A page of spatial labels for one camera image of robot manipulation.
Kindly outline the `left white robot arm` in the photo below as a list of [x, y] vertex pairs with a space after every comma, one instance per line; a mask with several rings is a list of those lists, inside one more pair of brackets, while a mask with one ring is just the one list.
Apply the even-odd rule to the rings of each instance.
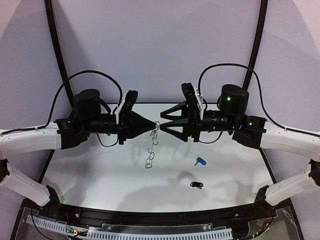
[[47, 126], [7, 130], [0, 133], [0, 184], [38, 206], [59, 208], [54, 188], [40, 184], [10, 166], [12, 156], [42, 150], [65, 150], [86, 142], [90, 134], [116, 135], [118, 144], [155, 129], [156, 124], [132, 110], [138, 92], [129, 90], [120, 100], [115, 113], [101, 99], [97, 89], [86, 89], [73, 98], [68, 118], [57, 119]]

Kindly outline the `metal disc keyring with rings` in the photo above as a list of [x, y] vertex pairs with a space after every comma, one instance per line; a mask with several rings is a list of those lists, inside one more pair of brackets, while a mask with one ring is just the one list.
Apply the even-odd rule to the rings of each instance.
[[160, 129], [160, 122], [155, 121], [154, 123], [155, 123], [155, 128], [150, 133], [151, 145], [150, 145], [150, 148], [147, 149], [148, 157], [146, 158], [145, 165], [144, 165], [146, 169], [151, 169], [153, 167], [153, 160], [155, 158], [154, 147], [159, 144], [158, 130]]

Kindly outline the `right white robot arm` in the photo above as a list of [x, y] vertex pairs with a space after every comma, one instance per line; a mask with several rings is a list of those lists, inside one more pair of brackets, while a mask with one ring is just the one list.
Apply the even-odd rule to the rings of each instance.
[[222, 86], [217, 110], [206, 110], [202, 96], [191, 83], [181, 85], [185, 101], [160, 113], [168, 121], [160, 129], [187, 142], [199, 142], [201, 132], [228, 132], [237, 143], [252, 149], [274, 149], [307, 157], [297, 175], [260, 188], [255, 202], [276, 206], [305, 190], [320, 185], [320, 135], [277, 126], [263, 117], [246, 115], [249, 93], [233, 84]]

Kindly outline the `blue tagged silver key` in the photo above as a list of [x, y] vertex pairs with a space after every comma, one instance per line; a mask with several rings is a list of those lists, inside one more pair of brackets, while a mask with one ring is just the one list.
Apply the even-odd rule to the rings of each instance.
[[207, 164], [207, 162], [203, 158], [201, 158], [199, 155], [197, 155], [196, 162], [195, 162], [194, 166], [197, 166], [198, 164], [205, 166]]

